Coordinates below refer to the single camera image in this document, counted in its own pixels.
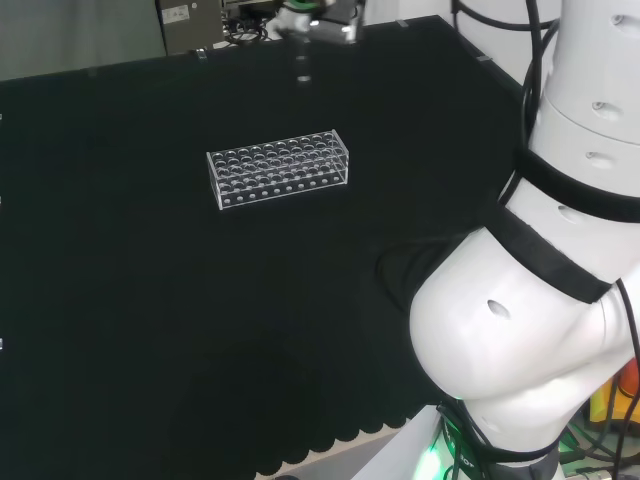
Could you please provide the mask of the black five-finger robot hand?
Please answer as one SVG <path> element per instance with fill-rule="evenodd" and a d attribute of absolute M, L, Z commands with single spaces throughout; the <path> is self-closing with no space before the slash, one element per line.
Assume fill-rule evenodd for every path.
<path fill-rule="evenodd" d="M 301 41 L 354 44 L 359 40 L 366 1 L 274 1 L 274 30 Z"/>

